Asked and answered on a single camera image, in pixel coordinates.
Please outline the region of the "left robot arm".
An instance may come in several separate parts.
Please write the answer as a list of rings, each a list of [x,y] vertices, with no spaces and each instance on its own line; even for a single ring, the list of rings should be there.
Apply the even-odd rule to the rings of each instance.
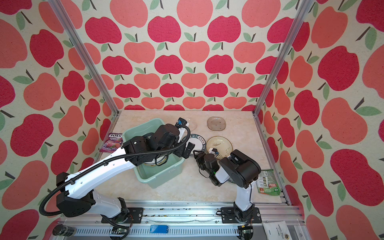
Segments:
[[[57,208],[69,218],[90,212],[106,221],[125,221],[130,215],[125,200],[103,196],[95,187],[142,164],[161,166],[160,159],[171,154],[188,158],[194,147],[188,143],[190,134],[189,123],[180,118],[175,125],[161,125],[154,133],[131,138],[99,164],[75,174],[58,175],[57,185],[65,187],[57,195]]]

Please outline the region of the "mint green plastic bin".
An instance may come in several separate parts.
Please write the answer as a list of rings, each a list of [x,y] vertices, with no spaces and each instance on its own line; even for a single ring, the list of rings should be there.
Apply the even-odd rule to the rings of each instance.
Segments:
[[[154,133],[160,125],[164,125],[164,121],[160,118],[149,120],[141,125],[130,128],[123,133],[123,142],[126,142],[133,137],[143,136],[148,133]],[[167,163],[158,166],[149,166],[142,164],[133,168],[139,182],[148,184],[149,187],[155,189],[166,183],[183,171],[183,163],[185,159],[179,158],[172,154],[169,156]]]

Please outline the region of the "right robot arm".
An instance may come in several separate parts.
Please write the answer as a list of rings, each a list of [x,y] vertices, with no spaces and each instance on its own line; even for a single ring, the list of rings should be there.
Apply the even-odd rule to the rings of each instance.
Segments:
[[[237,196],[234,202],[234,215],[239,223],[251,222],[255,205],[252,202],[254,185],[262,172],[260,165],[239,150],[229,156],[217,160],[213,151],[193,151],[200,171],[205,171],[207,178],[220,187],[228,180],[237,185]]]

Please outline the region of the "yellow polka dot plate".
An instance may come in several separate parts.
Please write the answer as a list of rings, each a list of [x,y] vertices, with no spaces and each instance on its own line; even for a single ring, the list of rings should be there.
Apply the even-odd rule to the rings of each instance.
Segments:
[[[160,161],[160,162],[157,162],[157,163],[155,163],[155,162],[145,163],[145,165],[146,166],[150,166],[150,167],[154,167],[154,166],[162,166],[162,165],[164,165],[166,163],[167,163],[167,160]]]

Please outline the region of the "small green rim lettered plate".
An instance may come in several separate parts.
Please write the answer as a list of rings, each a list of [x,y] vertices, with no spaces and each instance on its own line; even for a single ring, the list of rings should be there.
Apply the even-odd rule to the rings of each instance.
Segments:
[[[200,135],[191,134],[188,142],[195,145],[195,147],[193,148],[193,150],[190,153],[191,157],[194,156],[194,151],[205,151],[206,150],[206,147],[207,147],[206,140]]]

